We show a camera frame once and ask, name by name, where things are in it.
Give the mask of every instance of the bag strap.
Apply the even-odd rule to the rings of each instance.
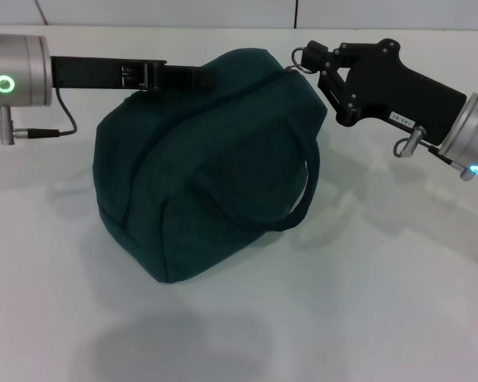
[[[303,196],[300,199],[298,205],[288,214],[286,217],[272,222],[260,222],[249,219],[242,214],[229,202],[221,193],[219,193],[214,187],[212,181],[204,176],[198,175],[198,185],[204,189],[204,191],[214,199],[214,202],[221,208],[223,213],[231,219],[239,227],[249,231],[286,231],[290,228],[297,226],[308,213],[311,201],[317,188],[319,181],[319,168],[320,168],[320,156],[319,147],[315,137],[310,136],[307,131],[303,129],[291,128],[291,132],[294,134],[296,141],[300,145],[300,149],[303,153],[304,160],[307,166],[307,182]]]

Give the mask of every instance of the white tabletop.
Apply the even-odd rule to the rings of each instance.
[[[478,92],[478,33],[0,27],[53,55],[204,64],[263,47],[282,64],[317,40],[402,44],[410,68]],[[308,79],[316,84],[316,76]],[[98,217],[98,122],[130,92],[64,90],[80,126],[0,146],[0,382],[478,382],[478,179],[378,120],[319,135],[308,218],[187,282],[152,279]],[[16,127],[69,128],[61,108]]]

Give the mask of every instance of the label sticker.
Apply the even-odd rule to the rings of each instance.
[[[414,124],[415,124],[415,122],[412,119],[406,118],[403,115],[399,115],[398,113],[395,113],[394,111],[391,112],[390,119],[404,126],[407,126],[411,129],[414,127]]]

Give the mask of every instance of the teal fabric bag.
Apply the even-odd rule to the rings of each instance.
[[[327,110],[310,84],[261,49],[207,67],[217,71],[213,91],[137,92],[97,128],[101,219],[162,283],[295,227],[319,179],[315,138]]]

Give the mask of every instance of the black bracket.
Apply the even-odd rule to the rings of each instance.
[[[54,88],[210,90],[216,72],[163,60],[51,57]]]
[[[399,57],[400,44],[385,39],[377,44],[342,43],[329,51],[310,41],[301,66],[319,72],[319,89],[336,110],[336,120],[353,126],[360,119],[382,119],[404,131],[425,128],[423,138],[442,143],[467,99],[443,84],[408,69]],[[340,68],[349,68],[344,80]]]

